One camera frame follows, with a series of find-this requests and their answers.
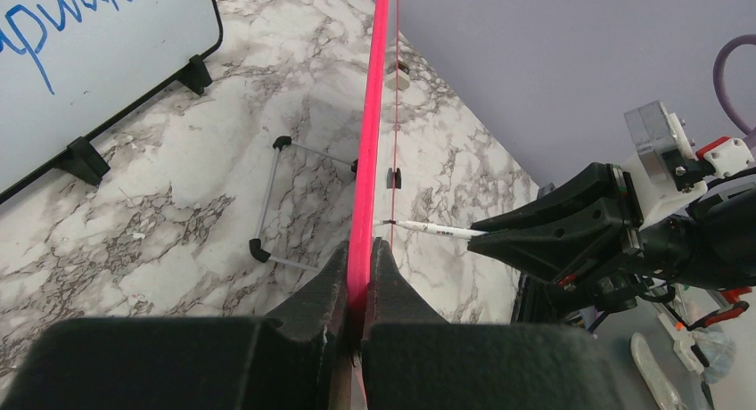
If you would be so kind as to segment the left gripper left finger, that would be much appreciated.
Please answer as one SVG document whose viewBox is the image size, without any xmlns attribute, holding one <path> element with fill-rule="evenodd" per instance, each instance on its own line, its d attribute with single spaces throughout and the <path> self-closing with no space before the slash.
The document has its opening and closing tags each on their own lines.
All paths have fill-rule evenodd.
<svg viewBox="0 0 756 410">
<path fill-rule="evenodd" d="M 80 317 L 33 343 L 5 409 L 326 409 L 349 245 L 263 316 Z"/>
</svg>

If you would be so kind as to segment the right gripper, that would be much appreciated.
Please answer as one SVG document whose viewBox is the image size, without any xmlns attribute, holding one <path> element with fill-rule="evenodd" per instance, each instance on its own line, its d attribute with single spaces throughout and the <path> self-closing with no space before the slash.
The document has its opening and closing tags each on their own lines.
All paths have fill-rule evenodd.
<svg viewBox="0 0 756 410">
<path fill-rule="evenodd" d="M 640 225 L 638 209 L 621 197 L 629 195 L 629 174 L 616 165 L 593 162 L 565 184 L 535 201 L 498 216 L 477 221 L 467 249 L 515 268 L 526 249 L 540 252 L 551 267 L 560 267 L 558 283 L 579 283 L 566 291 L 543 287 L 548 313 L 572 313 L 593 307 L 619 313 L 639 299 L 668 303 L 673 290 L 649 294 L 652 279 L 705 290 L 732 291 L 755 284 L 755 191 L 724 200 L 697 199 L 684 216 Z M 565 234 L 553 238 L 554 228 Z"/>
</svg>

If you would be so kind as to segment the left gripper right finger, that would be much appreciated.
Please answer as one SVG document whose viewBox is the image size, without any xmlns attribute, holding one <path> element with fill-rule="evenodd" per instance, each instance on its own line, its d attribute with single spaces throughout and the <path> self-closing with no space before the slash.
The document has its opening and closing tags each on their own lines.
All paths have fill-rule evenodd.
<svg viewBox="0 0 756 410">
<path fill-rule="evenodd" d="M 550 324 L 453 324 L 374 241 L 361 343 L 370 409 L 622 409 L 605 353 Z"/>
</svg>

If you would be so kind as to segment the pink framed whiteboard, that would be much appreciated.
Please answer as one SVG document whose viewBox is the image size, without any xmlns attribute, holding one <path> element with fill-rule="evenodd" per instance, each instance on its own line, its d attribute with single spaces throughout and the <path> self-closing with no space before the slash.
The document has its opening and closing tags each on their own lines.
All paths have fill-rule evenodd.
<svg viewBox="0 0 756 410">
<path fill-rule="evenodd" d="M 352 226 L 321 271 L 267 313 L 252 355 L 245 409 L 328 409 L 350 402 L 349 355 L 366 325 L 374 194 L 391 0 L 374 0 Z"/>
</svg>

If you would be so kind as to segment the white whiteboard marker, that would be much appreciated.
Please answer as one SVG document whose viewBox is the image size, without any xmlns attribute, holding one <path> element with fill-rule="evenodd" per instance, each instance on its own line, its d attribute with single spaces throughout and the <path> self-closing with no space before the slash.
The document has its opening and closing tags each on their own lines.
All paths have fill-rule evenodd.
<svg viewBox="0 0 756 410">
<path fill-rule="evenodd" d="M 467 228 L 453 227 L 449 225 L 437 225 L 433 223 L 416 222 L 409 220 L 382 220 L 377 225 L 393 225 L 408 231 L 445 236 L 452 239 L 470 241 L 472 238 L 486 234 L 484 231 Z"/>
</svg>

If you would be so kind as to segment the black framed whiteboard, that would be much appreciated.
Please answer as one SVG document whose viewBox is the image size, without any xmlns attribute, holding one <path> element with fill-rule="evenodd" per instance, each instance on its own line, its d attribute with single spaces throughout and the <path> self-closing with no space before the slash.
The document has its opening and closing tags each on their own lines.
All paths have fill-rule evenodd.
<svg viewBox="0 0 756 410">
<path fill-rule="evenodd" d="M 98 185 L 93 140 L 173 82 L 211 84 L 217 0 L 1 0 L 1 197 L 58 168 Z"/>
</svg>

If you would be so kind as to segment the white plastic piece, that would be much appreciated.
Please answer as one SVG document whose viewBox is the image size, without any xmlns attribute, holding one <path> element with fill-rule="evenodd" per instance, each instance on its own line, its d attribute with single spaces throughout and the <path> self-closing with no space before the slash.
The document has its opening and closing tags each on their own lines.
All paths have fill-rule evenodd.
<svg viewBox="0 0 756 410">
<path fill-rule="evenodd" d="M 634 364 L 649 389 L 657 407 L 662 410 L 687 409 L 676 387 L 662 371 L 645 339 L 639 332 L 629 342 Z"/>
</svg>

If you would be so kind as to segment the small white eraser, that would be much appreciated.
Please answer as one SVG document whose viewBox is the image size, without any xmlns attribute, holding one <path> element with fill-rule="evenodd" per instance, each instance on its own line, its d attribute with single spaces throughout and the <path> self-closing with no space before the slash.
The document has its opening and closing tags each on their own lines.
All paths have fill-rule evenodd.
<svg viewBox="0 0 756 410">
<path fill-rule="evenodd" d="M 408 66 L 403 61 L 391 63 L 385 73 L 384 85 L 390 90 L 407 90 L 410 87 Z"/>
</svg>

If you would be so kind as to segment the red handled pliers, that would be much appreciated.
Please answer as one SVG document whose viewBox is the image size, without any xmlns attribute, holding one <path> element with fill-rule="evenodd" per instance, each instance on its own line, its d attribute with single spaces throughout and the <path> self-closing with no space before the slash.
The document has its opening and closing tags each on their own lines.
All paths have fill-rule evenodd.
<svg viewBox="0 0 756 410">
<path fill-rule="evenodd" d="M 689 332 L 697 329 L 704 329 L 714 324 L 719 324 L 728 320 L 735 319 L 741 314 L 746 312 L 750 308 L 750 305 L 746 301 L 738 301 L 727 307 L 722 307 L 718 310 L 712 311 L 706 316 L 693 322 L 692 324 L 686 324 L 685 329 Z"/>
</svg>

